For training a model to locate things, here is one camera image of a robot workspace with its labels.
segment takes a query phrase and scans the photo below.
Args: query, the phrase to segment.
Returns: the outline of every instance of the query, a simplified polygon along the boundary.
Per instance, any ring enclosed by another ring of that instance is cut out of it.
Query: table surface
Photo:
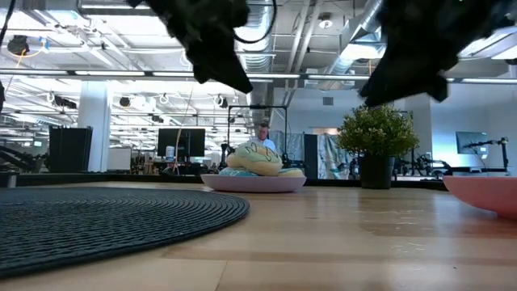
[[[200,184],[85,185],[209,191]],[[517,289],[517,221],[464,205],[447,192],[303,188],[238,196],[250,201],[250,215],[227,229],[0,281],[0,290]]]

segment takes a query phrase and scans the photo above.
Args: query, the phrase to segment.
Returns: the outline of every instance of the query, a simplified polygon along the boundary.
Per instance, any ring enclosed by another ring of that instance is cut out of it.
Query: ceiling
[[[302,19],[304,6],[308,11],[306,19]],[[238,44],[236,49],[243,64],[255,57],[269,58],[271,64],[265,69],[270,73],[288,72],[289,58],[295,44],[297,28],[302,28],[300,44],[296,56],[302,57],[299,71],[323,70],[332,65],[343,50],[340,38],[347,20],[360,17],[364,11],[366,0],[339,1],[279,0],[278,17],[269,46],[266,49]],[[191,71],[191,64],[184,56],[179,42],[170,38],[161,21],[145,9],[128,10],[121,0],[83,0],[82,7],[77,8],[75,1],[46,0],[47,10],[31,9],[32,2],[26,1],[28,9],[16,11],[11,18],[10,26],[4,44],[0,62],[2,68],[20,69],[55,69],[55,70],[161,70],[161,71]],[[271,5],[269,1],[249,0],[253,6]],[[321,28],[320,20],[311,21],[313,17],[328,13],[332,26]],[[0,22],[3,23],[5,9],[0,10]],[[254,39],[261,36],[269,24],[269,18],[259,26],[237,30],[239,36]],[[7,49],[7,42],[14,35],[30,36],[29,57],[19,58]],[[301,49],[305,37],[308,46]],[[503,48],[493,49],[492,54],[500,53]],[[495,77],[507,71],[503,60],[470,57],[470,61],[462,61],[450,73],[460,77]],[[356,74],[370,74],[375,69],[377,59],[355,61],[351,67]],[[0,140],[23,135],[45,135],[43,125],[63,124],[74,126],[77,123],[77,111],[57,108],[52,102],[53,96],[66,98],[80,106],[81,80],[31,78],[26,76],[3,75],[0,77],[4,86],[8,86],[5,111],[32,112],[31,114],[7,114],[0,120]],[[113,144],[140,146],[145,141],[155,141],[157,130],[162,126],[202,126],[212,134],[208,139],[214,148],[223,142],[228,110],[217,105],[221,98],[229,104],[249,105],[256,100],[270,105],[281,105],[284,101],[283,89],[276,88],[273,93],[244,95],[232,88],[216,83],[207,82],[203,85],[195,82],[182,81],[110,81],[114,95],[112,122]],[[284,82],[265,83],[266,86],[284,87]],[[299,88],[293,98],[290,110],[320,110],[323,94],[315,89]],[[329,91],[325,96],[334,96],[339,105],[343,94]],[[130,107],[122,107],[120,99],[126,97],[133,102]],[[153,122],[150,116],[136,114],[155,112],[162,116],[163,123]],[[252,133],[253,115],[247,110],[239,112],[242,118],[237,118],[230,140],[244,141]],[[149,131],[142,136],[141,128]],[[143,145],[147,149],[153,143]]]

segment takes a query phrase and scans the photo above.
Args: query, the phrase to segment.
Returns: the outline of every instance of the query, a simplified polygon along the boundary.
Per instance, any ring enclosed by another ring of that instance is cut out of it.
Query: person
[[[276,152],[275,143],[272,140],[270,140],[269,138],[267,138],[268,134],[269,134],[269,124],[267,122],[262,122],[258,126],[257,137],[251,138],[250,141],[260,143],[260,144],[270,148],[274,152]]]

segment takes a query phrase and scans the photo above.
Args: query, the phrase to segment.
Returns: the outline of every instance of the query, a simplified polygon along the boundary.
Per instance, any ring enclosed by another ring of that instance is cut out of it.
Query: plush toy
[[[270,148],[253,141],[241,144],[226,159],[227,168],[219,175],[303,177],[300,169],[282,169],[282,159]]]

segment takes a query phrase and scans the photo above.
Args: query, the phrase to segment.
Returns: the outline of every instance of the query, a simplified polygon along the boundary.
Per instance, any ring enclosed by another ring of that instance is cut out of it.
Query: black plant pot
[[[365,189],[390,189],[395,157],[365,154],[359,159],[361,187]]]

